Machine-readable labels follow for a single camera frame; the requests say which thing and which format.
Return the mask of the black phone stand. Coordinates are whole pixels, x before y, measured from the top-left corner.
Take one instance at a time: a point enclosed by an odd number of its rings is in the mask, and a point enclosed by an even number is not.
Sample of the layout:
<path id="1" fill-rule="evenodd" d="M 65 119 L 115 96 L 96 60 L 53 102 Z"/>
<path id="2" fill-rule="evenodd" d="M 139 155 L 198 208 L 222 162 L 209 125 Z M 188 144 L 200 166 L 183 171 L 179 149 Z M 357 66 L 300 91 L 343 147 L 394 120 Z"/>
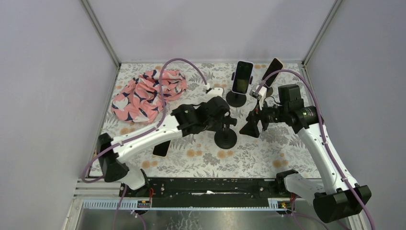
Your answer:
<path id="1" fill-rule="evenodd" d="M 231 90 L 226 94 L 226 102 L 231 107 L 242 107 L 246 101 L 246 92 L 248 90 L 248 82 L 246 80 L 240 80 L 235 76 L 235 72 L 232 73 L 233 81 Z"/>
<path id="2" fill-rule="evenodd" d="M 236 118 L 227 118 L 221 128 L 214 135 L 215 144 L 221 149 L 231 149 L 237 143 L 237 134 L 230 126 L 237 124 Z"/>

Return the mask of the wooden base phone stand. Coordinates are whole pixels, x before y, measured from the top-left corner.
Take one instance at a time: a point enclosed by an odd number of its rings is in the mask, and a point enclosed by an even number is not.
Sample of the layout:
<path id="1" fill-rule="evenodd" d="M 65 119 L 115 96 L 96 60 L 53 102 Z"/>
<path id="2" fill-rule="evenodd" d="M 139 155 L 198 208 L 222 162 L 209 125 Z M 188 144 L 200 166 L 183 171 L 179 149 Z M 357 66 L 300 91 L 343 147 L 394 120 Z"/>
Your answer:
<path id="1" fill-rule="evenodd" d="M 266 91 L 266 98 L 271 97 L 273 94 L 273 88 L 272 87 L 268 87 L 267 91 Z"/>

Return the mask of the phone with purple case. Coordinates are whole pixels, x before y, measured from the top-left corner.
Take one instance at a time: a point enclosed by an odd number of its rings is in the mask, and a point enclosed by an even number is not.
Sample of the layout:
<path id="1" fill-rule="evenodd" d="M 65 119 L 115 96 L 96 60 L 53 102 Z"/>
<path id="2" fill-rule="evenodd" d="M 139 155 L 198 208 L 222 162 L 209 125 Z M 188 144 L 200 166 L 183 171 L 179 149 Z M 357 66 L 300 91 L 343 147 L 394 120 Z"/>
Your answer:
<path id="1" fill-rule="evenodd" d="M 233 77 L 231 91 L 237 94 L 246 94 L 249 85 L 252 83 L 252 71 L 254 64 L 252 62 L 239 61 L 236 66 Z"/>

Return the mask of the phone with cream case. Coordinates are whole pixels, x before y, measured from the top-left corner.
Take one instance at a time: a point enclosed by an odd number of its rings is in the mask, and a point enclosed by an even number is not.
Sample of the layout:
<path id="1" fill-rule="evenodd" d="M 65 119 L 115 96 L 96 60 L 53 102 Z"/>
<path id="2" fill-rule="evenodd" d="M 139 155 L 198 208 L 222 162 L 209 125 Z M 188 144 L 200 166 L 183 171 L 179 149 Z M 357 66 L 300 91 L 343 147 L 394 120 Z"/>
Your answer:
<path id="1" fill-rule="evenodd" d="M 156 157 L 162 157 L 162 158 L 166 157 L 168 154 L 168 150 L 170 148 L 170 144 L 171 144 L 171 141 L 169 140 L 169 141 L 156 145 L 153 148 L 152 155 L 156 156 Z"/>

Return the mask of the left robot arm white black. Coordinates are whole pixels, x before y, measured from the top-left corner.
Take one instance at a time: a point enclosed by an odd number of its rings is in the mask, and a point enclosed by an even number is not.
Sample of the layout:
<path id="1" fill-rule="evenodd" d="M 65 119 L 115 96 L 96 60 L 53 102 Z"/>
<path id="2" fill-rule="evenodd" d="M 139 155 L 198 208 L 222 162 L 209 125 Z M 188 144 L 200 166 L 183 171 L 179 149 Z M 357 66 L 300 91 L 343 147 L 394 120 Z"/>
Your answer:
<path id="1" fill-rule="evenodd" d="M 147 176 L 142 169 L 130 169 L 126 164 L 128 160 L 146 149 L 204 131 L 215 133 L 218 147 L 230 149 L 237 142 L 237 135 L 230 126 L 236 125 L 237 119 L 231 117 L 228 103 L 215 96 L 198 105 L 182 104 L 161 123 L 122 136 L 111 137 L 103 133 L 99 135 L 96 147 L 102 179 L 107 183 L 124 183 L 135 196 L 142 197 L 148 192 Z"/>

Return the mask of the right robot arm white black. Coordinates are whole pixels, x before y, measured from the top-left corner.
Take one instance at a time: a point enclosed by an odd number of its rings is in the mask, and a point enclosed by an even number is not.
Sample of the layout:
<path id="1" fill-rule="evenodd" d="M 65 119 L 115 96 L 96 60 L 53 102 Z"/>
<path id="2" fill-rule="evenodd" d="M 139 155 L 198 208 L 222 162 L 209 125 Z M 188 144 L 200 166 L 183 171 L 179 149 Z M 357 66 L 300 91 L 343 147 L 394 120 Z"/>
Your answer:
<path id="1" fill-rule="evenodd" d="M 281 197 L 295 194 L 303 198 L 324 223 L 361 213 L 372 193 L 367 185 L 359 185 L 340 160 L 316 107 L 305 106 L 296 84 L 278 87 L 280 102 L 273 106 L 265 102 L 267 90 L 259 85 L 252 88 L 249 94 L 257 99 L 257 104 L 249 112 L 240 134 L 258 138 L 258 123 L 264 131 L 270 123 L 287 124 L 309 151 L 323 183 L 319 185 L 296 170 L 287 170 L 276 175 L 275 193 Z"/>

